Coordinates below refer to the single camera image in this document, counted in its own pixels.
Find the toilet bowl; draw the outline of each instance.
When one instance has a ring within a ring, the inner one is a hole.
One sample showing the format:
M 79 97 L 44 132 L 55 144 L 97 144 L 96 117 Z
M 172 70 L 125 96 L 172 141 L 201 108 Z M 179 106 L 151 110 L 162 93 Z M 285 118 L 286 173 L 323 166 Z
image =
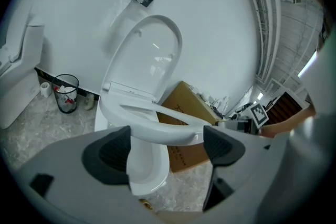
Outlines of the toilet bowl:
M 39 93 L 34 67 L 40 63 L 44 25 L 31 13 L 34 0 L 21 0 L 0 48 L 0 127 L 8 128 Z
M 152 15 L 138 22 L 118 46 L 103 80 L 99 107 L 107 121 L 116 126 L 131 126 L 133 137 L 150 143 L 202 143 L 203 127 L 210 123 L 156 104 L 181 51 L 181 33 L 169 18 Z M 153 121 L 141 116 L 143 111 L 160 112 L 188 125 Z
M 132 111 L 148 120 L 158 121 L 156 113 Z M 101 131 L 118 124 L 111 124 L 97 106 L 94 131 Z M 169 173 L 169 155 L 167 146 L 153 144 L 131 137 L 131 151 L 127 159 L 127 174 L 133 195 L 143 196 L 156 191 L 165 184 Z

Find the white wall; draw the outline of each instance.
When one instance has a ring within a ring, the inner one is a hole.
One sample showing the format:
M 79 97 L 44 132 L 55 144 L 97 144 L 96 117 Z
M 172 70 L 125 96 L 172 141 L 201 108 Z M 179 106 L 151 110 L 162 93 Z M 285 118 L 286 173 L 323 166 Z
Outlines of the white wall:
M 253 91 L 252 91 L 252 94 L 251 94 L 251 96 L 250 96 L 250 100 L 249 100 L 249 102 L 257 101 L 257 102 L 260 102 L 260 103 L 261 103 L 261 101 L 263 100 L 264 96 L 263 96 L 262 99 L 259 101 L 259 100 L 258 100 L 258 96 L 260 95 L 260 93 L 265 94 L 264 91 L 263 91 L 257 84 L 255 84 L 255 85 L 253 86 Z
M 111 33 L 111 3 L 37 0 L 34 10 L 46 25 L 38 67 L 53 76 L 73 74 L 82 88 L 99 93 L 113 51 L 106 40 Z M 138 21 L 161 14 L 182 33 L 182 54 L 164 98 L 185 80 L 214 97 L 230 95 L 230 108 L 253 84 L 259 42 L 251 0 L 154 0 L 148 8 L 137 5 Z
M 232 108 L 230 110 L 228 110 L 225 114 L 225 116 L 233 116 L 235 114 L 235 110 L 244 105 L 244 104 L 247 104 L 248 102 L 250 102 L 250 98 L 251 98 L 251 95 L 252 95 L 252 92 L 254 90 L 254 86 L 251 86 L 248 91 L 245 92 L 245 94 L 243 95 L 243 97 L 239 100 L 238 103 L 234 104 L 232 106 Z

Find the toilet paper roll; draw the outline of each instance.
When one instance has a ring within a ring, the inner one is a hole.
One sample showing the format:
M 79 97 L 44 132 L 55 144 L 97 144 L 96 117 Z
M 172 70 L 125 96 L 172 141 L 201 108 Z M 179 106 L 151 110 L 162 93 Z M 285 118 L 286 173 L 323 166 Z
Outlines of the toilet paper roll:
M 209 101 L 209 98 L 210 98 L 210 94 L 208 92 L 203 92 L 201 94 L 201 98 L 205 101 L 205 102 L 208 102 Z
M 44 97 L 48 97 L 51 94 L 51 86 L 48 82 L 43 82 L 40 87 L 40 92 Z

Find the baseboard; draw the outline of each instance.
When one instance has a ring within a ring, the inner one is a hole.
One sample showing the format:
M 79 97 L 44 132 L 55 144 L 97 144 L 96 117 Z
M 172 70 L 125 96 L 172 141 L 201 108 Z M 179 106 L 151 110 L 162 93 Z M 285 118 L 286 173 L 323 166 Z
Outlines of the baseboard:
M 52 80 L 55 78 L 54 76 L 45 73 L 44 71 L 38 69 L 37 67 L 35 67 L 35 70 L 37 71 L 37 75 L 38 75 L 39 77 L 41 77 L 41 78 L 43 78 L 43 79 L 49 81 L 50 83 L 51 83 Z M 78 91 L 77 91 L 77 93 L 78 93 L 79 95 L 81 95 L 81 96 L 84 96 L 84 97 L 85 97 L 88 93 L 92 93 L 92 94 L 94 95 L 94 99 L 95 99 L 96 101 L 99 100 L 99 95 L 98 95 L 98 94 L 93 93 L 93 92 L 89 92 L 89 91 L 87 91 L 87 90 L 84 90 L 84 89 L 82 89 L 81 87 L 78 87 Z

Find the toilet seat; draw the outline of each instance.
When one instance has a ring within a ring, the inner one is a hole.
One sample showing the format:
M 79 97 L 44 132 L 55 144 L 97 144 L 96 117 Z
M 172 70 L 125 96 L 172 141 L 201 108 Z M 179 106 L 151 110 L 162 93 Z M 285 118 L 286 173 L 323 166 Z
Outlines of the toilet seat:
M 178 63 L 182 36 L 169 18 L 148 16 L 137 23 L 114 53 L 106 72 L 99 106 L 104 117 L 118 126 L 130 125 L 131 135 L 164 145 L 194 145 L 203 142 L 208 122 L 164 108 L 158 102 Z M 129 110 L 164 113 L 187 124 L 150 121 Z

